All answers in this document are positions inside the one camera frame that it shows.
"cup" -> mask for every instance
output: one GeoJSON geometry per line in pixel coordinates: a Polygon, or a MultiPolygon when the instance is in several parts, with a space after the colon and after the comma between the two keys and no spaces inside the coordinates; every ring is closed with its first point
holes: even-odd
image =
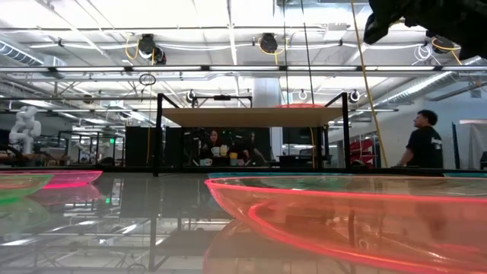
{"type": "Polygon", "coordinates": [[[219,156],[220,155],[220,147],[213,147],[212,153],[214,156],[219,156]]]}

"man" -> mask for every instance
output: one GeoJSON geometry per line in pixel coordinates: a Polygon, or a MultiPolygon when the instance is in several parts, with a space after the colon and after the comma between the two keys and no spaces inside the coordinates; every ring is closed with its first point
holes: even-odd
{"type": "Polygon", "coordinates": [[[411,133],[399,166],[443,168],[441,137],[432,127],[437,121],[438,116],[431,110],[418,112],[414,119],[414,126],[418,129],[411,133]]]}

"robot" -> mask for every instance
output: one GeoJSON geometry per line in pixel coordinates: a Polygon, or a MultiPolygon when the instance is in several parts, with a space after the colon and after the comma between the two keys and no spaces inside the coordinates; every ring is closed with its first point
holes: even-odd
{"type": "Polygon", "coordinates": [[[23,143],[24,154],[32,153],[33,139],[40,136],[40,122],[34,119],[36,113],[36,107],[22,107],[21,111],[16,114],[17,121],[8,135],[11,144],[19,147],[19,142],[23,143]]]}

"overhead rail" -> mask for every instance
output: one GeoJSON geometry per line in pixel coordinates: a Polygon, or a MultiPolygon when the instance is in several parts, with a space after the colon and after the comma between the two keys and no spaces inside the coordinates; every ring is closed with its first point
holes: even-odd
{"type": "MultiPolygon", "coordinates": [[[[367,72],[484,72],[487,65],[367,65],[367,72]]],[[[362,72],[360,65],[161,65],[0,67],[2,73],[20,72],[362,72]]]]}

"pipe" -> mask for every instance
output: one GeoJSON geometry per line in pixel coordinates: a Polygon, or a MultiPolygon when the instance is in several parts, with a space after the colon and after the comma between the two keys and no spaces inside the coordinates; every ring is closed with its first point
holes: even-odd
{"type": "MultiPolygon", "coordinates": [[[[487,61],[485,59],[473,57],[465,60],[464,65],[484,65],[486,63],[487,61]]],[[[458,74],[453,72],[442,72],[426,78],[416,78],[378,98],[374,106],[381,107],[390,103],[399,104],[412,101],[432,91],[444,88],[458,81],[460,78],[458,74]]]]}
{"type": "Polygon", "coordinates": [[[468,92],[468,91],[473,91],[477,88],[482,88],[482,87],[485,87],[487,85],[487,81],[486,82],[483,82],[483,83],[480,83],[480,84],[471,84],[471,85],[468,85],[464,88],[459,88],[457,89],[456,91],[451,91],[447,94],[443,94],[443,95],[440,95],[438,97],[433,97],[433,98],[426,98],[426,100],[428,101],[432,101],[432,102],[438,102],[440,100],[444,100],[444,99],[447,99],[447,98],[450,98],[450,97],[453,97],[453,96],[457,96],[459,94],[462,94],[462,93],[465,93],[465,92],[468,92]]]}
{"type": "Polygon", "coordinates": [[[112,61],[113,63],[120,65],[121,62],[117,62],[113,60],[104,50],[102,50],[99,46],[97,46],[93,41],[90,40],[87,36],[85,36],[79,29],[77,29],[73,24],[71,24],[66,18],[64,18],[62,15],[60,15],[55,9],[52,4],[47,4],[42,0],[35,0],[41,7],[45,8],[47,11],[50,11],[52,14],[56,15],[59,19],[63,20],[68,26],[69,29],[81,36],[83,40],[86,41],[86,43],[90,44],[92,47],[97,49],[97,51],[102,55],[105,56],[107,59],[112,61]]]}

